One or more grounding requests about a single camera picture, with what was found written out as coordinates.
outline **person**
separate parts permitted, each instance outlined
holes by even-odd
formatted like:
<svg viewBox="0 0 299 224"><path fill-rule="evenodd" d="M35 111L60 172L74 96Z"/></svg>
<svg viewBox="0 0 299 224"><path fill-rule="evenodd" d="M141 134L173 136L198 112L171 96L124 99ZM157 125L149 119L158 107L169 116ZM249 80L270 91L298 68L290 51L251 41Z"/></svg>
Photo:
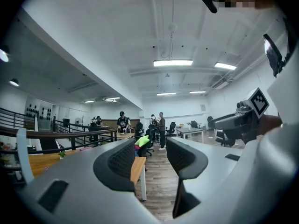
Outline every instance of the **person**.
<svg viewBox="0 0 299 224"><path fill-rule="evenodd" d="M151 118L149 119L149 126L151 129L155 129L155 132L157 130L157 132L159 131L159 129L157 128L159 125L159 120L156 119L155 115L152 114ZM159 141L159 134L156 133L156 135L154 135L153 137L153 142L155 141Z"/></svg>
<svg viewBox="0 0 299 224"><path fill-rule="evenodd" d="M121 111L120 112L120 118L117 120L117 125L121 129L121 133L126 133L128 130L128 118L125 116L125 112Z"/></svg>
<svg viewBox="0 0 299 224"><path fill-rule="evenodd" d="M165 132L166 132L166 127L165 127L165 119L163 118L163 113L160 112L159 113L160 116L160 125L159 125L159 130L160 130L160 145L161 147L158 150L165 150L164 146L166 143L166 136L165 136Z"/></svg>
<svg viewBox="0 0 299 224"><path fill-rule="evenodd" d="M97 122L96 122L96 124L97 124L97 127L103 127L103 122L102 122L100 116L97 117Z"/></svg>

